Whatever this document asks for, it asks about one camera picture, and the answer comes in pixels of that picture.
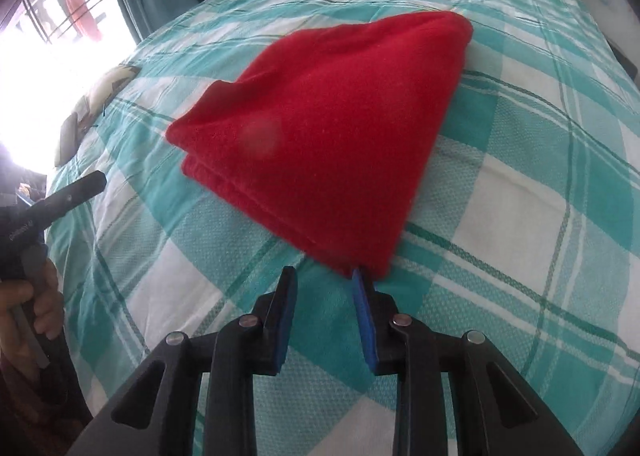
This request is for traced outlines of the person's left hand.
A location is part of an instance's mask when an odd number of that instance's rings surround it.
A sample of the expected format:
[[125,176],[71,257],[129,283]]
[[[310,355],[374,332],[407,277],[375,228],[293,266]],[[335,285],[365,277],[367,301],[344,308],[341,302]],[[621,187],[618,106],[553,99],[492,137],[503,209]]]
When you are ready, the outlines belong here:
[[40,369],[35,354],[18,331],[11,313],[15,306],[32,301],[35,313],[35,331],[49,340],[58,338],[63,329],[63,297],[58,291],[58,272],[47,260],[41,275],[46,289],[34,294],[34,287],[27,280],[6,280],[1,284],[1,353],[28,381],[38,380]]

